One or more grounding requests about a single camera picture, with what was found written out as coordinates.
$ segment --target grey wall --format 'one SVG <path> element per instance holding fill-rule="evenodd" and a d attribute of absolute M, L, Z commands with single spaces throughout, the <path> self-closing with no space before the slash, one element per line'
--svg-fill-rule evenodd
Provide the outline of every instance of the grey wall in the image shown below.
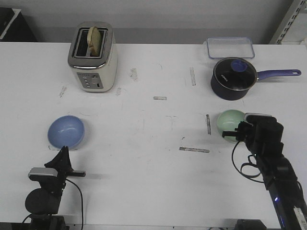
<path fill-rule="evenodd" d="M 118 43 L 200 44 L 248 36 L 266 44 L 292 0 L 0 0 L 22 9 L 39 41 L 70 42 L 84 21 L 110 23 Z"/>

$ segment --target clear plastic container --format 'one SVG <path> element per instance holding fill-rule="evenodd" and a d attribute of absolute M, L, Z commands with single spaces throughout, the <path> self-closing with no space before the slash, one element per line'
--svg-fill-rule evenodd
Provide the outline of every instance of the clear plastic container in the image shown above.
<path fill-rule="evenodd" d="M 255 57 L 252 41 L 248 37 L 209 37 L 206 46 L 211 59 Z"/>

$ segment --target toaster control knob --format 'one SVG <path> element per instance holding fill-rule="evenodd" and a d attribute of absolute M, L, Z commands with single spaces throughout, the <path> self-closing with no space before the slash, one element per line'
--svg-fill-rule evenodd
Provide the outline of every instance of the toaster control knob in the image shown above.
<path fill-rule="evenodd" d="M 95 75 L 92 77 L 92 84 L 97 84 L 98 83 L 98 77 Z"/>

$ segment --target saucepan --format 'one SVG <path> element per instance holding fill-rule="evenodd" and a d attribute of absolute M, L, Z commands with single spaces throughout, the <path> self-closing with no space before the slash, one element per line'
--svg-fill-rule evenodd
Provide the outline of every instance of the saucepan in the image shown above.
<path fill-rule="evenodd" d="M 211 87 L 219 97 L 234 101 L 244 97 L 256 81 L 276 76 L 299 76 L 298 69 L 257 72 L 252 64 L 238 57 L 226 57 L 216 63 Z"/>

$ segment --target bread slice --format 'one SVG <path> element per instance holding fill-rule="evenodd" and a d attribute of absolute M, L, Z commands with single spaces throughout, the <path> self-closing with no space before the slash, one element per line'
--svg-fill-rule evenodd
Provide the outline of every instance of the bread slice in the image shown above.
<path fill-rule="evenodd" d="M 93 26 L 89 29 L 87 34 L 87 44 L 90 48 L 91 55 L 99 56 L 102 38 L 97 27 Z"/>

